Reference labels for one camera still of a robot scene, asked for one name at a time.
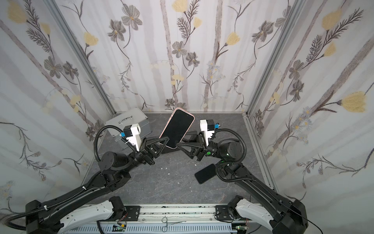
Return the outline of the black phone with silver edge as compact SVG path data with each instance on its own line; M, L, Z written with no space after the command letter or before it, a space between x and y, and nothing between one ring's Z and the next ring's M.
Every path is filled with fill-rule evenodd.
M194 120L194 115L182 108L176 108L164 127L160 138L168 137L169 141L166 146L170 149L177 148L176 144L183 139Z

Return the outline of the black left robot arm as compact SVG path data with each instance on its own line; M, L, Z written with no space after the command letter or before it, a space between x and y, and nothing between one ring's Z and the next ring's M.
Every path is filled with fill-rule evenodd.
M106 129L114 129L121 135L132 152L128 155L106 152L98 154L98 140ZM140 148L136 149L127 139L126 131L114 125L107 125L98 130L93 141L94 157L100 170L87 183L56 199L40 203L34 200L27 204L26 211L7 218L5 226L25 231L28 234L56 234L65 227L62 218L88 202L109 194L123 187L130 179L130 171L140 164L154 165L155 159L162 154L169 138L144 138Z

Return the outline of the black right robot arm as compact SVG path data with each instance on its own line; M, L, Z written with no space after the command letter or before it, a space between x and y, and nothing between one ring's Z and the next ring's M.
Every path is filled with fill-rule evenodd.
M248 192L258 204L237 196L229 204L234 218L252 220L274 234L303 234L312 222L307 218L306 207L280 195L254 176L244 165L247 154L244 139L228 128L217 129L208 140L199 133L195 139L177 143L177 148L189 158L218 158L215 165L217 177L235 183Z

